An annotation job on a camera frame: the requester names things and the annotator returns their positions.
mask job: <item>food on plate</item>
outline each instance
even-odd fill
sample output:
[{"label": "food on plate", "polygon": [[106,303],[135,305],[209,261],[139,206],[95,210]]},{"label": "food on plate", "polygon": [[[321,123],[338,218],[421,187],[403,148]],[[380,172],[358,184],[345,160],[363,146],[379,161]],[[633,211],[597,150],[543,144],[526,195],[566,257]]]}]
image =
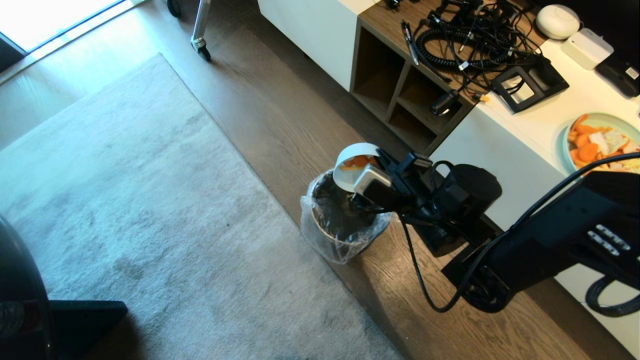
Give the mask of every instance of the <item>food on plate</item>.
[{"label": "food on plate", "polygon": [[[586,166],[596,160],[640,151],[640,145],[634,139],[612,127],[593,127],[583,124],[589,115],[581,115],[569,129],[567,141],[569,156],[576,168]],[[594,170],[635,172],[640,174],[640,160],[631,159],[600,165]]]},{"label": "food on plate", "polygon": [[378,163],[374,156],[358,155],[343,162],[339,168],[340,170],[362,170],[367,164],[377,165]]}]

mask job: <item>plate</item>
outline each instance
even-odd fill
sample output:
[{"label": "plate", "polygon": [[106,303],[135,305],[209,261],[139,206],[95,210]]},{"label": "plate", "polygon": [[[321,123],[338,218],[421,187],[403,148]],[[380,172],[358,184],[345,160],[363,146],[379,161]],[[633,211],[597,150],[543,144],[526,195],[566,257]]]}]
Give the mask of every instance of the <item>plate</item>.
[{"label": "plate", "polygon": [[[613,127],[614,130],[619,131],[621,134],[626,137],[633,139],[635,142],[640,142],[640,131],[631,126],[628,122],[622,120],[619,117],[615,117],[610,114],[605,113],[588,113],[589,117],[582,122],[582,125],[589,125],[591,127]],[[571,129],[571,125],[573,125],[574,121],[571,121],[569,125],[560,133],[560,157],[562,158],[562,162],[564,167],[569,171],[569,173],[575,172],[578,170],[575,167],[575,164],[571,160],[571,156],[569,155],[569,141],[567,137],[569,135],[569,130]]]}]

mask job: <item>gray rug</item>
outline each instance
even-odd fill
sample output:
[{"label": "gray rug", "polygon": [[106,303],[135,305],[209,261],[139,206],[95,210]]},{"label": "gray rug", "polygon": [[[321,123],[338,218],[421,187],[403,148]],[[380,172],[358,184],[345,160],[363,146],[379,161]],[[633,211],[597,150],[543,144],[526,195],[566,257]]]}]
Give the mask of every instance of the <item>gray rug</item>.
[{"label": "gray rug", "polygon": [[0,212],[119,358],[400,358],[160,55],[0,152]]}]

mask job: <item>white sticker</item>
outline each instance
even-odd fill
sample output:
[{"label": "white sticker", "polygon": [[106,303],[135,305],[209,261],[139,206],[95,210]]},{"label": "white sticker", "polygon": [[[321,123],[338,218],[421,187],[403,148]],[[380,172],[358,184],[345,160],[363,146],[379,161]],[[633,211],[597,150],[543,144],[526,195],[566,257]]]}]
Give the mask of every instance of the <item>white sticker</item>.
[{"label": "white sticker", "polygon": [[627,71],[625,71],[627,73],[627,75],[629,75],[633,80],[638,78],[638,71],[636,71],[634,68],[630,67],[627,69]]}]

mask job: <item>caster wheel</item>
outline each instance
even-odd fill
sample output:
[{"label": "caster wheel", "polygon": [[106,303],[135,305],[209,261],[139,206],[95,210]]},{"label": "caster wheel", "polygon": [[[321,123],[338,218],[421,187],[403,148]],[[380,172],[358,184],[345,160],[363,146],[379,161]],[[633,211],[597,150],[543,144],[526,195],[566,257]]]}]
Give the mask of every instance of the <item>caster wheel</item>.
[{"label": "caster wheel", "polygon": [[180,10],[180,3],[178,0],[166,0],[166,7],[169,9],[169,12],[173,17],[181,17],[182,10]]},{"label": "caster wheel", "polygon": [[209,50],[206,47],[201,47],[198,49],[198,55],[203,58],[205,61],[211,61],[211,54],[209,54]]}]

